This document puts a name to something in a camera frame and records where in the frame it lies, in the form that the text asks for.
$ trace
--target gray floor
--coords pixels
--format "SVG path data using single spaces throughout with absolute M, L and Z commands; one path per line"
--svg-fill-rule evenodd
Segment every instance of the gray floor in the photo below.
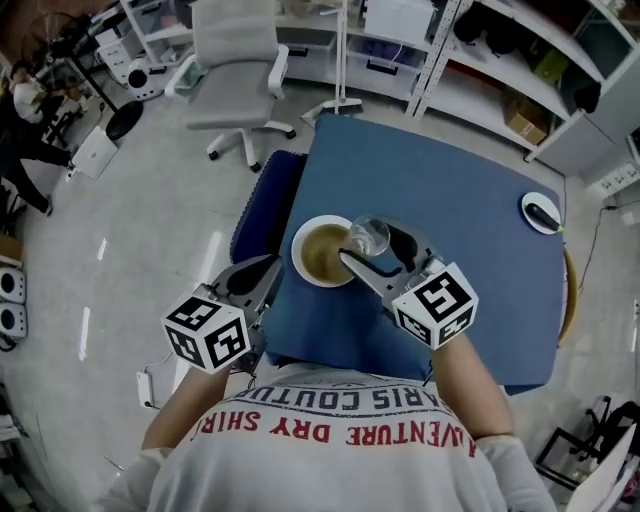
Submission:
M 263 161 L 278 148 L 308 151 L 313 132 L 298 116 L 330 96 L 329 90 L 300 85 L 287 93 L 274 118 L 292 123 L 299 136 L 288 141 L 276 133 L 257 135 Z M 182 109 L 165 98 L 147 102 L 141 121 L 97 181 L 79 174 L 66 182 L 58 180 L 60 170 L 29 165 L 41 189 L 53 189 L 55 210 L 48 219 L 28 213 L 30 333 L 1 361 L 16 415 L 31 434 L 23 445 L 34 472 L 70 511 L 86 510 L 88 500 L 114 478 L 105 457 L 121 465 L 134 457 L 154 416 L 138 403 L 135 374 L 168 353 L 160 317 L 182 292 L 228 263 L 230 235 L 257 179 L 240 147 L 210 162 L 205 148 L 215 133 L 185 130 Z M 415 122 L 398 104 L 380 100 L 368 100 L 365 110 L 365 119 L 490 158 L 563 196 L 561 176 L 525 163 L 519 148 L 491 134 L 433 114 Z M 565 239 L 581 273 L 600 205 L 579 179 L 570 179 L 567 206 Z M 571 341 L 559 352 L 547 386 L 512 399 L 530 454 L 555 426 L 573 427 L 596 396 L 636 397 L 630 328 L 640 291 L 638 245 L 635 231 L 617 214 L 604 212 Z M 83 360 L 85 308 L 90 315 Z M 150 372 L 162 404 L 176 361 Z M 242 376 L 233 378 L 232 387 L 245 385 Z

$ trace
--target office chair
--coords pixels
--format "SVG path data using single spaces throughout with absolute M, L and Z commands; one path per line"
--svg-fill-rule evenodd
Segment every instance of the office chair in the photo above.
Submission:
M 165 88 L 169 97 L 188 96 L 185 119 L 190 130 L 228 128 L 209 144 L 211 160 L 233 135 L 244 142 L 247 164 L 260 170 L 251 131 L 270 128 L 296 136 L 291 125 L 271 121 L 289 49 L 278 45 L 273 0 L 197 0 L 191 4 L 195 54 L 180 66 Z M 191 87 L 188 82 L 201 75 Z

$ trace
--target blue table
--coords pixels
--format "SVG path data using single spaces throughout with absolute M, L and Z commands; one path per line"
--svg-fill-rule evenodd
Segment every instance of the blue table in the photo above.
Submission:
M 298 228 L 317 215 L 384 215 L 421 229 L 478 294 L 467 330 L 494 378 L 511 392 L 551 374 L 561 323 L 562 238 L 525 223 L 519 200 L 542 185 L 453 146 L 356 119 L 317 126 L 280 247 L 285 278 L 264 328 L 272 355 L 424 379 L 430 350 L 392 326 L 380 300 L 353 281 L 308 284 L 291 261 Z

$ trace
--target white cabinet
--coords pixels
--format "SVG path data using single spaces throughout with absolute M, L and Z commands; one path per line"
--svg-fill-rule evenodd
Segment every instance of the white cabinet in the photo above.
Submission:
M 140 52 L 142 52 L 142 45 L 133 30 L 130 30 L 122 39 L 98 48 L 100 57 L 121 84 L 127 83 L 129 64 Z

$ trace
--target electrical outlet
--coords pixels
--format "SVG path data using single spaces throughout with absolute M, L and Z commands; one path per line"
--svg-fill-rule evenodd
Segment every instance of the electrical outlet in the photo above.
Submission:
M 138 372 L 138 398 L 140 399 L 140 405 L 145 409 L 152 408 L 153 393 L 151 389 L 151 375 L 144 372 Z

